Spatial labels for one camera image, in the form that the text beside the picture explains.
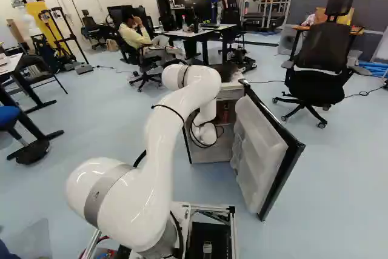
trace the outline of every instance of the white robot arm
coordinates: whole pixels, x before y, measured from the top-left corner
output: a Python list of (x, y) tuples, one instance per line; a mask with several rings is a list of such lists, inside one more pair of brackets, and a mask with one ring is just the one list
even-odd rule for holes
[(194, 136), (209, 145), (217, 139), (214, 126), (204, 123), (216, 115), (215, 98), (221, 88), (218, 72), (175, 64), (163, 71), (162, 80), (174, 92), (160, 100), (164, 107), (155, 107), (148, 119), (147, 161), (142, 169), (110, 158), (95, 158), (74, 170), (66, 185), (68, 203), (77, 214), (146, 258), (171, 254), (166, 235), (173, 227), (169, 220), (172, 162), (182, 119), (200, 108), (192, 126)]

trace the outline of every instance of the office chair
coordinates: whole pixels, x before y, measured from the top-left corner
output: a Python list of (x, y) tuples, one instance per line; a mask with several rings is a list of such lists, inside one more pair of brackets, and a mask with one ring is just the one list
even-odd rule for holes
[(236, 27), (230, 32), (228, 38), (230, 39), (228, 52), (234, 51), (232, 44), (235, 42), (235, 39), (242, 37), (242, 47), (245, 48), (245, 32), (243, 26), (241, 25), (240, 13), (238, 9), (227, 8), (222, 12), (222, 24), (236, 24)]
[(132, 64), (132, 65), (138, 65), (140, 67), (140, 72), (142, 73), (142, 75), (139, 78), (130, 81), (129, 84), (131, 86), (133, 86), (134, 83), (136, 83), (136, 82), (142, 81), (140, 86), (138, 87), (138, 92), (142, 92), (143, 86), (149, 81), (157, 82), (159, 86), (162, 85), (162, 80), (161, 80), (162, 74), (161, 73), (159, 73), (159, 74), (148, 74), (147, 73), (151, 69), (157, 67), (156, 62), (162, 60), (159, 56), (154, 56), (154, 57), (149, 57), (149, 58), (144, 57), (143, 49), (144, 49), (144, 47), (147, 47), (148, 45), (144, 45), (137, 50), (137, 49), (131, 47), (130, 45), (128, 45), (124, 41), (124, 39), (122, 38), (120, 33), (114, 28), (111, 28), (109, 38), (114, 39), (117, 42), (117, 45), (119, 46), (119, 49), (120, 49), (122, 57), (123, 57), (122, 60), (124, 62), (126, 62), (128, 64)]
[(16, 69), (19, 71), (23, 71), (24, 69), (26, 69), (27, 67), (30, 67), (32, 65), (37, 66), (37, 68), (39, 69), (39, 73), (35, 73), (33, 75), (26, 76), (24, 78), (30, 85), (53, 78), (53, 80), (48, 81), (45, 84), (56, 81), (59, 84), (59, 86), (61, 87), (61, 89), (66, 94), (68, 94), (65, 87), (63, 87), (62, 83), (59, 82), (58, 78), (54, 74), (51, 67), (40, 56), (36, 56), (36, 55), (24, 55), (24, 56), (22, 56), (19, 64), (16, 66)]
[(92, 45), (92, 49), (96, 50), (97, 47), (105, 47), (103, 42), (100, 42), (100, 39), (103, 38), (99, 25), (95, 22), (92, 16), (84, 16), (82, 18), (84, 23), (84, 33), (83, 35), (92, 43), (92, 39), (97, 41), (97, 44)]
[(7, 160), (16, 158), (19, 164), (29, 165), (43, 158), (49, 151), (50, 143), (47, 140), (36, 140), (31, 144), (24, 141), (22, 136), (15, 130), (15, 124), (21, 110), (13, 106), (0, 106), (0, 131), (8, 132), (14, 139), (19, 141), (23, 148), (10, 154)]
[(328, 21), (311, 26), (300, 53), (287, 68), (285, 85), (290, 94), (283, 92), (283, 96), (294, 99), (275, 97), (272, 100), (273, 103), (282, 101), (298, 104), (294, 110), (281, 117), (283, 121), (306, 108), (319, 120), (317, 126), (323, 129), (327, 121), (313, 106), (328, 111), (332, 105), (344, 99), (343, 85), (353, 74), (346, 66), (351, 28), (335, 21), (339, 15), (348, 14), (351, 7), (352, 0), (329, 0), (325, 12)]

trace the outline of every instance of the black frame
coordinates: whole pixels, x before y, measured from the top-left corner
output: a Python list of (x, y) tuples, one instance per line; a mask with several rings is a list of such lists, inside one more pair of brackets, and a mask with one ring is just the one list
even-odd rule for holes
[[(284, 155), (284, 158), (280, 164), (278, 173), (276, 174), (276, 177), (271, 185), (266, 200), (264, 201), (260, 212), (257, 213), (257, 216), (260, 221), (265, 221), (268, 216), (268, 213), (270, 212), (272, 206), (278, 198), (284, 184), (290, 176), (296, 162), (298, 161), (300, 155), (306, 148), (306, 145), (300, 142), (285, 127), (282, 126), (280, 121), (278, 121), (278, 119), (272, 114), (268, 107), (260, 100), (260, 98), (258, 98), (256, 93), (251, 89), (248, 81), (246, 81), (245, 79), (240, 79), (239, 82), (244, 86), (244, 94), (249, 96), (249, 98), (260, 109), (261, 113), (266, 117), (269, 123), (273, 126), (273, 128), (278, 132), (281, 138), (288, 145), (286, 154)], [(182, 128), (182, 132), (186, 144), (186, 151), (189, 157), (189, 162), (190, 164), (192, 164), (192, 157), (190, 154), (187, 134), (184, 127)]]

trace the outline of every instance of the black cable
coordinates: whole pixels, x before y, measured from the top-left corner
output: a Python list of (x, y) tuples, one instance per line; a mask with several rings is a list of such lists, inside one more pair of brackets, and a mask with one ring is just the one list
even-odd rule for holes
[(135, 163), (133, 163), (133, 167), (137, 168), (141, 160), (147, 155), (147, 150), (144, 150), (142, 154), (136, 159)]
[(117, 68), (101, 66), (101, 65), (94, 66), (93, 68), (113, 69), (113, 70), (116, 70), (116, 73), (133, 73), (132, 71), (119, 71), (119, 69), (117, 69)]
[(192, 122), (191, 122), (191, 124), (190, 124), (190, 138), (192, 139), (192, 141), (193, 141), (193, 143), (194, 143), (194, 145), (196, 145), (197, 147), (199, 147), (199, 148), (201, 148), (201, 149), (207, 149), (207, 148), (210, 148), (210, 147), (212, 147), (212, 146), (214, 146), (215, 145), (215, 143), (217, 143), (217, 140), (213, 143), (213, 144), (210, 144), (210, 145), (208, 145), (208, 144), (204, 144), (204, 143), (202, 143), (199, 139), (197, 139), (197, 137), (194, 135), (194, 132), (193, 132), (193, 125), (194, 126), (196, 126), (196, 127), (201, 127), (201, 126), (203, 126), (204, 124), (207, 124), (207, 123), (209, 123), (209, 122), (206, 122), (206, 123), (202, 123), (202, 124), (200, 124), (200, 125), (196, 125), (195, 123), (194, 123), (194, 119), (196, 118), (196, 116), (199, 114), (199, 112), (197, 112), (196, 113), (196, 115), (193, 117), (193, 120), (192, 120)]
[(175, 226), (176, 226), (176, 230), (178, 231), (178, 239), (179, 239), (179, 254), (178, 256), (174, 256), (178, 259), (182, 259), (183, 258), (183, 235), (182, 235), (182, 228), (181, 226), (179, 225), (179, 222), (178, 220), (176, 219), (176, 217), (174, 216), (174, 214), (172, 213), (172, 211), (170, 211), (170, 215), (175, 223)]
[[(137, 166), (139, 165), (140, 161), (147, 155), (147, 151), (144, 150), (142, 154), (140, 154), (140, 156), (136, 159), (135, 163), (133, 163), (133, 167), (134, 168), (137, 168)], [(167, 258), (170, 258), (170, 257), (176, 257), (178, 259), (182, 259), (183, 257), (183, 235), (182, 235), (182, 228), (181, 226), (179, 225), (179, 222), (178, 220), (176, 219), (176, 217), (174, 216), (174, 214), (172, 213), (172, 211), (170, 211), (170, 215), (175, 223), (175, 226), (176, 226), (176, 231), (178, 232), (178, 238), (179, 238), (179, 254), (176, 256), (176, 254), (171, 254), (169, 256), (166, 256), (166, 257), (163, 257), (165, 259)]]
[(157, 105), (155, 105), (155, 106), (151, 106), (151, 108), (152, 109), (154, 109), (155, 107), (164, 107), (165, 109), (169, 109), (169, 110), (171, 110), (173, 113), (175, 113), (176, 115), (178, 115), (180, 118), (181, 118), (181, 120), (182, 120), (182, 123), (183, 123), (183, 126), (184, 126), (184, 119), (183, 119), (183, 117), (175, 110), (175, 109), (172, 109), (171, 107), (169, 107), (169, 106), (165, 106), (165, 105), (163, 105), (163, 104), (157, 104)]
[(263, 82), (250, 82), (251, 84), (264, 84), (264, 83), (271, 83), (271, 82), (284, 82), (284, 80), (270, 80), (270, 81), (263, 81)]
[(376, 91), (376, 90), (379, 90), (379, 89), (382, 89), (382, 88), (385, 88), (385, 87), (386, 87), (386, 85), (383, 85), (383, 86), (380, 86), (379, 88), (375, 88), (375, 89), (372, 89), (370, 91), (360, 91), (360, 92), (358, 92), (356, 94), (345, 96), (345, 98), (349, 98), (349, 97), (352, 97), (352, 96), (368, 96), (373, 91)]
[(223, 134), (224, 134), (224, 132), (225, 132), (225, 129), (224, 129), (224, 127), (223, 126), (220, 126), (219, 124), (218, 125), (216, 125), (215, 126), (216, 127), (216, 132), (217, 132), (217, 127), (220, 127), (220, 128), (222, 128), (222, 133), (219, 135), (219, 136), (217, 136), (217, 138), (220, 138)]

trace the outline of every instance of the blue floor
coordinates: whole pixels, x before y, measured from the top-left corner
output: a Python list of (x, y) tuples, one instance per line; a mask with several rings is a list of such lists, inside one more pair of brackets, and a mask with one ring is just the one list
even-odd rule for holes
[[(210, 62), (219, 62), (220, 42), (210, 42)], [(276, 47), (247, 46), (258, 68), (246, 74), (251, 81), (284, 79), (280, 67), (287, 59)], [(119, 61), (121, 55), (100, 52), (89, 55), (93, 65), (134, 70)], [(77, 258), (89, 242), (93, 228), (73, 213), (64, 196), (65, 180), (80, 163), (106, 156), (132, 164), (143, 151), (142, 134), (151, 105), (166, 89), (149, 84), (144, 92), (127, 84), (128, 73), (96, 69), (77, 76), (58, 75), (69, 91), (56, 83), (36, 89), (44, 101), (58, 103), (29, 117), (49, 133), (65, 134), (52, 141), (50, 153), (30, 167), (6, 161), (19, 144), (0, 136), (0, 230), (10, 238), (46, 218), (50, 247), (55, 259)], [(380, 86), (373, 77), (353, 76), (346, 94)], [(280, 117), (291, 104), (272, 104), (286, 91), (283, 83), (254, 84), (256, 94)], [(387, 258), (388, 92), (345, 99), (323, 112), (329, 125), (318, 129), (306, 110), (285, 124), (307, 147), (265, 223), (248, 213), (235, 176), (227, 163), (190, 166), (182, 139), (175, 151), (174, 200), (208, 204), (234, 204), (237, 211), (239, 255), (242, 259), (359, 259)], [(22, 108), (33, 105), (19, 93)], [(27, 141), (33, 137), (17, 126)]]

